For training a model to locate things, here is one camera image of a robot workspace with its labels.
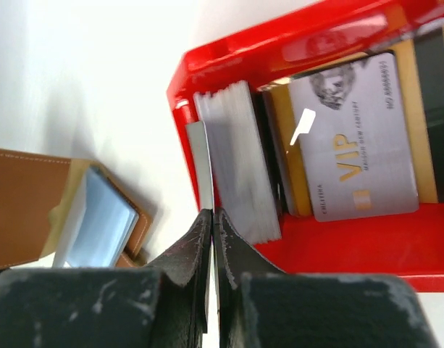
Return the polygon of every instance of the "wallet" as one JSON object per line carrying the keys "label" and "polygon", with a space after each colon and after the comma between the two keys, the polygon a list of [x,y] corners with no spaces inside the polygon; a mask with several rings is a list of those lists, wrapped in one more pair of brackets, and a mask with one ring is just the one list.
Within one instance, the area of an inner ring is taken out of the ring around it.
{"label": "wallet", "polygon": [[91,166],[138,213],[116,266],[146,263],[141,245],[151,217],[101,163],[0,149],[0,269],[33,262],[57,250],[75,193]]}

